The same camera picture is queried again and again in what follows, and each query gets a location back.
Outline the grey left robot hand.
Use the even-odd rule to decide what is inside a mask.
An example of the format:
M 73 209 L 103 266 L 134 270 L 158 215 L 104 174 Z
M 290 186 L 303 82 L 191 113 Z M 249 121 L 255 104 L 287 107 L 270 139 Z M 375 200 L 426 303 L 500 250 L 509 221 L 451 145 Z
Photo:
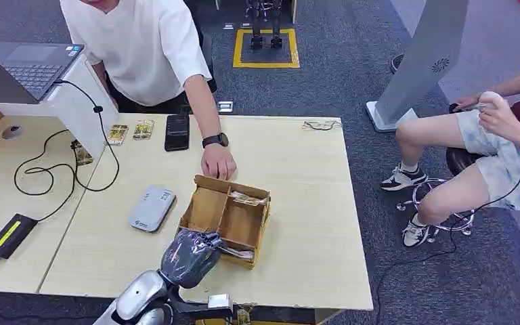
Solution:
M 176 286 L 194 288 L 217 264 L 222 244 L 217 232 L 182 228 L 162 256 L 159 272 Z

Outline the standing person's left hand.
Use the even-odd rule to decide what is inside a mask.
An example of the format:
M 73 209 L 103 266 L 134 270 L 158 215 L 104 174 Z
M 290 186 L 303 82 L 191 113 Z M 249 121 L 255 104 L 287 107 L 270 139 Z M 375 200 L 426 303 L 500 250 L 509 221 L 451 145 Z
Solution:
M 236 171 L 237 165 L 228 147 L 221 144 L 209 144 L 202 155 L 204 176 L 228 180 Z

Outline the seated person's right hand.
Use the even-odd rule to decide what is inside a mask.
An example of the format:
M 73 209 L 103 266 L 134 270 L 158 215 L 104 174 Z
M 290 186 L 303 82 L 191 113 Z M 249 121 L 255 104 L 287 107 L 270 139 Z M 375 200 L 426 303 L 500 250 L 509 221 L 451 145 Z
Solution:
M 454 112 L 470 110 L 474 105 L 479 103 L 482 92 L 475 93 L 466 97 L 461 97 L 455 100 Z

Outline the seated person's left hand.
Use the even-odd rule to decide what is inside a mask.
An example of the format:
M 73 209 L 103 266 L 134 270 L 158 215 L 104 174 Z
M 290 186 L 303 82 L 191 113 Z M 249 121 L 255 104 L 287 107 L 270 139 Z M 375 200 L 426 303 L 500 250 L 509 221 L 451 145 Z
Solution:
M 488 132 L 512 142 L 520 142 L 520 122 L 501 97 L 486 98 L 481 103 L 479 124 Z

